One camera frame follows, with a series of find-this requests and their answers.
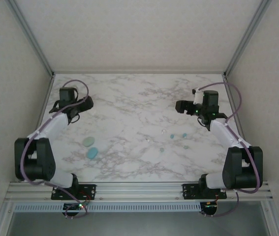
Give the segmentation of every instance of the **white wall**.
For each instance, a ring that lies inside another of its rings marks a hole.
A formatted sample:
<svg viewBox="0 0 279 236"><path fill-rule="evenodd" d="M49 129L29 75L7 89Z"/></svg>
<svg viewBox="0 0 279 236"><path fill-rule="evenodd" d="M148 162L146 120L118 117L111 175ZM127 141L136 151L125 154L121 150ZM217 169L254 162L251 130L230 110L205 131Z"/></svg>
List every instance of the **white wall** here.
<svg viewBox="0 0 279 236"><path fill-rule="evenodd" d="M244 133L264 151L264 177L279 208L279 0L270 4L229 81L243 94Z"/></svg>
<svg viewBox="0 0 279 236"><path fill-rule="evenodd" d="M17 0L56 72L216 72L261 0Z"/></svg>
<svg viewBox="0 0 279 236"><path fill-rule="evenodd" d="M0 0L0 206L14 176L14 141L35 128L49 79Z"/></svg>

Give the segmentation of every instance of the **white marble surface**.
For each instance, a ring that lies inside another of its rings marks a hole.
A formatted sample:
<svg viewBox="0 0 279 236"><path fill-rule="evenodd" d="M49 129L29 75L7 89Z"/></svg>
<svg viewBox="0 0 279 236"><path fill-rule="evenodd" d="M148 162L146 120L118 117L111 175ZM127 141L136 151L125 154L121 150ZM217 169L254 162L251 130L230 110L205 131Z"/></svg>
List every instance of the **white marble surface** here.
<svg viewBox="0 0 279 236"><path fill-rule="evenodd" d="M80 181L105 182L196 181L201 174L222 170L226 150L196 117L175 110L177 100L193 100L193 88L220 82L221 75L59 74L43 120L70 79L88 84L94 107L54 141L58 168L75 173ZM83 97L84 87L72 85ZM230 115L224 86L210 89L219 92L220 111ZM99 150L94 160L86 158L88 148L82 145L88 136L95 137L93 147Z"/></svg>

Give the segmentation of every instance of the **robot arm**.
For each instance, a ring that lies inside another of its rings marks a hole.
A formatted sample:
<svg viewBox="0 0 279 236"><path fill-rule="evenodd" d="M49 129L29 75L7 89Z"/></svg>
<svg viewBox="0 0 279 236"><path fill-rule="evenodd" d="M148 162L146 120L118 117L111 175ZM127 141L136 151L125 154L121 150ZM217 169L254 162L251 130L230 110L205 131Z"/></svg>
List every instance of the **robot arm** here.
<svg viewBox="0 0 279 236"><path fill-rule="evenodd" d="M75 88L61 88L60 99L55 102L50 113L57 112L67 105L80 102L81 100L77 101L75 92L77 92ZM79 113L87 111L92 107L93 101L91 97L88 96L86 101L82 104L63 110L62 113L55 116L48 125L39 132L31 142L24 161L25 172L30 180L42 179L62 188L71 188L73 185L78 185L76 175L66 173L56 168L51 145L59 133L72 123L74 117L79 117ZM26 138L19 138L15 142L15 174L18 179L24 180L20 171L20 161L25 145L34 134L38 133L40 128Z"/></svg>
<svg viewBox="0 0 279 236"><path fill-rule="evenodd" d="M263 176L263 152L260 147L252 147L234 131L239 140L230 132L225 123L227 116L219 112L218 92L193 89L194 101L177 101L178 113L197 116L199 122L212 132L224 148L228 150L223 171L204 174L199 180L201 189L238 189L255 188L257 179L252 163L244 149L244 144L254 159L259 173L260 185Z"/></svg>

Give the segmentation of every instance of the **vent grille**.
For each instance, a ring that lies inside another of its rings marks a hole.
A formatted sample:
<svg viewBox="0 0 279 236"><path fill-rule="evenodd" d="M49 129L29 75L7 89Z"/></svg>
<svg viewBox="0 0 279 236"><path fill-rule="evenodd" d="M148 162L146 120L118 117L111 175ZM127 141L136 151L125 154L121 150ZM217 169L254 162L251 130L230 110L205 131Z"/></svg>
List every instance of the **vent grille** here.
<svg viewBox="0 0 279 236"><path fill-rule="evenodd" d="M88 212L181 212L200 211L200 203L91 203ZM63 203L20 203L14 212L64 212Z"/></svg>

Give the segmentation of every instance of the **marble tabletop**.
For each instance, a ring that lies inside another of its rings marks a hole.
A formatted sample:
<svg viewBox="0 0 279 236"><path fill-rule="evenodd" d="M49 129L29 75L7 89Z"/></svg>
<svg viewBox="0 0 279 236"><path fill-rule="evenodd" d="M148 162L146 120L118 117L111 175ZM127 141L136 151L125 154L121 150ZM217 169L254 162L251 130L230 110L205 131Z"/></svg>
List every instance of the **marble tabletop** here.
<svg viewBox="0 0 279 236"><path fill-rule="evenodd" d="M222 170L226 150L196 117L175 110L177 100L193 100L193 88L221 82L221 75L58 74L43 120L58 100L59 88L71 79L88 85L94 107L81 113L52 149L57 167L75 173L79 181L197 181L204 173ZM78 89L79 98L86 93L77 82L68 86ZM219 92L220 111L230 115L224 85L208 89ZM99 151L93 160L82 145L89 136Z"/></svg>

